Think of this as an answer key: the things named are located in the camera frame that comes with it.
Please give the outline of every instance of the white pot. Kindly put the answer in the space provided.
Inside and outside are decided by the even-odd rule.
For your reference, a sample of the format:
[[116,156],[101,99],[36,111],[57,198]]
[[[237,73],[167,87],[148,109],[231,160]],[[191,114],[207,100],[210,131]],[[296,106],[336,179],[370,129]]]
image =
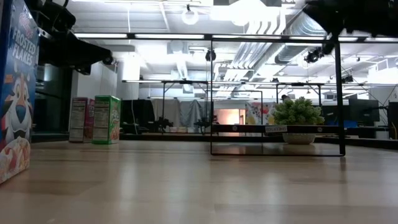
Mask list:
[[288,144],[311,144],[315,140],[315,134],[305,134],[305,133],[284,133],[284,141]]

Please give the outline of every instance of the green plant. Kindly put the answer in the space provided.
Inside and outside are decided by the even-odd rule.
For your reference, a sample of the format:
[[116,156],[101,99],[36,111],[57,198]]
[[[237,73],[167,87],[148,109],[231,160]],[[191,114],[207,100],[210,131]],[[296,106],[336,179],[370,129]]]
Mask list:
[[275,124],[279,125],[316,125],[323,124],[321,108],[312,106],[311,100],[304,97],[296,101],[285,100],[276,106],[273,112]]

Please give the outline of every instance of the label sticker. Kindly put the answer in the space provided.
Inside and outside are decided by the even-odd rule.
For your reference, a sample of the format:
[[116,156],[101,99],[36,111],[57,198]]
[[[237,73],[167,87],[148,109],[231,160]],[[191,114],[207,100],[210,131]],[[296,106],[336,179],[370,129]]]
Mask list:
[[287,132],[287,126],[267,126],[267,133],[279,133],[279,132]]

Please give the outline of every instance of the ceiling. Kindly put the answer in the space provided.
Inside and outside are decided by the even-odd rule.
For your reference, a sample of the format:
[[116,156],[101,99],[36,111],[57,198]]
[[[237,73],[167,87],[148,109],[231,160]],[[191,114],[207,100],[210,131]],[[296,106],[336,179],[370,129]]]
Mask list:
[[[62,4],[63,0],[56,0],[55,2]],[[285,14],[284,23],[289,24],[289,21],[294,22],[292,18],[302,7],[302,1],[296,2],[296,5],[289,5],[280,9]],[[231,20],[215,19],[215,9],[226,9],[227,6],[213,6],[213,1],[208,0],[201,1],[200,4],[190,4],[191,9],[198,12],[198,22],[193,25],[188,25],[182,20],[182,13],[186,9],[184,2],[180,4],[171,4],[170,1],[153,3],[144,1],[135,3],[104,3],[101,1],[81,2],[72,0],[67,8],[76,16],[75,32],[248,34],[251,31],[251,23],[245,26],[237,26],[237,23],[233,23]],[[128,46],[134,46],[134,52],[140,58],[140,73],[144,79],[166,80],[170,78],[172,70],[177,70],[176,58],[172,54],[167,53],[167,44],[170,42],[167,40],[91,39],[90,42],[105,47],[126,46],[126,49],[128,49]],[[206,50],[211,47],[210,41],[184,42],[188,45],[188,48],[195,47],[195,50],[189,50],[183,59],[188,74],[190,71],[201,71],[201,74],[203,74],[202,76],[195,75],[194,77],[188,77],[192,80],[206,80],[208,77],[206,74],[209,74],[211,69],[210,63],[205,60]],[[248,50],[247,57],[251,57],[256,49],[260,47],[260,45],[252,45],[250,49],[249,46],[249,44],[239,42],[214,42],[213,48],[217,55],[214,64],[230,65],[236,60],[241,49]],[[264,50],[261,59],[267,56],[271,48],[271,46],[268,46]],[[284,66],[276,64],[274,61],[267,63],[264,60],[258,59],[255,61],[256,64],[253,67],[248,68],[247,74],[236,77],[246,78],[252,82],[269,82],[272,78],[278,78],[280,82],[310,81],[334,83],[335,78],[333,77],[336,71],[334,56],[321,58],[317,63],[310,65],[307,65],[303,61],[304,56],[308,54],[307,52],[313,48],[314,46],[305,46],[299,54],[295,54],[289,63]],[[120,60],[123,60],[123,55],[127,51],[118,50],[114,54]],[[385,61],[387,58],[395,58],[396,56],[398,56],[398,46],[396,44],[342,44],[342,72],[352,74],[357,82],[389,82],[389,80],[374,78],[370,80],[369,69],[377,67],[378,62]]]

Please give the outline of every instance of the wooden floor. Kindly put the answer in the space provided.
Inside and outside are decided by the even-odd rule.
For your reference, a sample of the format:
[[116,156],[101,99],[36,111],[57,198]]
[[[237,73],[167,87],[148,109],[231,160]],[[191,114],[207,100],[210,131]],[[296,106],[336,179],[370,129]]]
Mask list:
[[398,223],[398,152],[347,151],[211,157],[202,142],[34,144],[30,169],[0,185],[0,223]]

